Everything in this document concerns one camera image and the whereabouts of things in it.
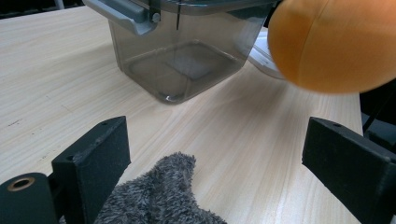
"container lid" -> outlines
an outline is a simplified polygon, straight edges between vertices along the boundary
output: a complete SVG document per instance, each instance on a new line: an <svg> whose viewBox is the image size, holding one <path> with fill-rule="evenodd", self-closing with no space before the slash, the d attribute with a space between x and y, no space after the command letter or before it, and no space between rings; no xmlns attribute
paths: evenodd
<svg viewBox="0 0 396 224"><path fill-rule="evenodd" d="M153 7L178 14L207 15L247 7L263 6L279 0L131 0L142 7Z"/></svg>

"plastic container handle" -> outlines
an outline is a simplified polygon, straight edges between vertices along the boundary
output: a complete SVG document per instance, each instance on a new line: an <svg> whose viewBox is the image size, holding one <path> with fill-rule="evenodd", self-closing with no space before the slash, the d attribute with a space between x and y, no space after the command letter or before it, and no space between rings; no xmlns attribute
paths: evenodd
<svg viewBox="0 0 396 224"><path fill-rule="evenodd" d="M136 22L134 19L124 15L123 13L117 11L115 8L107 5L106 3L100 0L82 0L87 7L92 8L102 16L108 18L110 21L115 22L119 26L131 31L136 35L145 35L150 31L154 30L157 27L157 23L149 21L149 17L147 17L142 22ZM121 2L123 4L129 4L132 7L141 7L132 2L125 2L125 1L114 1L114 2ZM129 14L134 14L132 10L128 11Z"/></svg>

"gray towel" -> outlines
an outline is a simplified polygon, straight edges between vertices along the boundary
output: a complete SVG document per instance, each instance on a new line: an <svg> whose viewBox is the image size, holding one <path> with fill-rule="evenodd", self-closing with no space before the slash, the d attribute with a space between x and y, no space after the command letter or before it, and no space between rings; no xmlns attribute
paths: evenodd
<svg viewBox="0 0 396 224"><path fill-rule="evenodd" d="M151 171L116 186L95 224L226 223L197 205L194 166L195 158L180 152L164 157Z"/></svg>

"wooden table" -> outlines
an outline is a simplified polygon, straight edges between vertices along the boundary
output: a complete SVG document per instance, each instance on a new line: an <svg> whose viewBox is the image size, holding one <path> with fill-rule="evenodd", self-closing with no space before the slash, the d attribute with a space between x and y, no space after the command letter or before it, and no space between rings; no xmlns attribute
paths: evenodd
<svg viewBox="0 0 396 224"><path fill-rule="evenodd" d="M310 116L361 133L359 95L321 95L247 62L181 105L117 67L107 21L79 7L0 21L0 183L50 162L96 123L125 115L137 178L163 156L196 157L198 204L229 223L357 223L301 165Z"/></svg>

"white object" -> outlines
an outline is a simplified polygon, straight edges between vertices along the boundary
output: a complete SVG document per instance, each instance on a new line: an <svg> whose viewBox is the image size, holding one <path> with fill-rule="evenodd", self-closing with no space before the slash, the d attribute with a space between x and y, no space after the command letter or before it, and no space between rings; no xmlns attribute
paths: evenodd
<svg viewBox="0 0 396 224"><path fill-rule="evenodd" d="M282 74L277 69L271 57L270 50L268 49L267 36L268 30L261 31L259 33L259 36L254 43L254 47L248 56L248 60L265 74L271 77L283 79Z"/></svg>

